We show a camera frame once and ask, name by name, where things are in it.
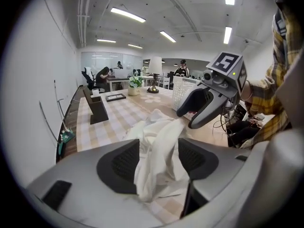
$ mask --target wire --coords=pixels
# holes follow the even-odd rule
[[[219,128],[219,127],[221,127],[221,125],[220,126],[218,126],[218,127],[215,127],[214,125],[216,124],[216,123],[218,123],[218,122],[220,122],[220,120],[218,120],[218,121],[216,121],[214,124],[213,124],[213,128]]]
[[[232,138],[231,138],[231,136],[227,133],[227,130],[226,129],[224,129],[224,126],[223,126],[223,122],[222,122],[222,116],[223,116],[223,113],[224,113],[224,109],[225,109],[225,107],[223,107],[223,110],[222,110],[222,113],[221,113],[221,115],[220,115],[220,123],[221,123],[221,127],[222,127],[222,129],[224,130],[224,132],[227,134],[227,137],[228,138],[230,138],[230,140],[231,140],[231,142],[232,142],[232,144],[233,144],[233,147],[235,147],[236,148],[236,145],[234,144],[234,142],[233,142],[233,140],[232,140]],[[230,112],[228,112],[228,121],[227,122],[229,122],[229,124],[230,124]]]

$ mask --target white basket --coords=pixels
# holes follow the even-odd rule
[[[199,82],[199,80],[192,79],[192,78],[183,78],[174,76],[173,77],[173,94],[172,94],[172,108],[174,111],[177,110],[180,100],[183,97],[183,95],[186,93],[186,91],[191,88],[193,85],[196,85]],[[184,115],[187,119],[191,120],[193,113],[187,113]]]

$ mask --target white cloth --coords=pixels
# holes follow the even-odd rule
[[[182,194],[187,189],[189,176],[178,154],[178,138],[186,136],[184,127],[181,119],[174,120],[155,109],[125,136],[125,140],[140,140],[134,183],[142,201]]]
[[[89,75],[90,79],[93,81],[93,74],[92,74],[92,70],[90,67],[85,67],[86,69],[86,74]]]

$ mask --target person sitting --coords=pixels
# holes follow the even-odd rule
[[[121,65],[120,61],[117,62],[117,66],[114,67],[114,69],[123,69],[123,65]]]
[[[110,91],[110,85],[106,82],[106,78],[109,76],[110,69],[106,66],[96,75],[96,86],[102,88],[105,92]]]
[[[227,134],[233,134],[228,137],[228,146],[236,147],[248,139],[253,138],[263,127],[262,121],[250,119],[249,121],[237,121],[226,127]]]

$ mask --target potted plant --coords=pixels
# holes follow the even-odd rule
[[[128,88],[128,95],[139,95],[140,90],[139,87],[141,87],[143,84],[143,80],[141,77],[130,77],[129,79],[129,88]]]

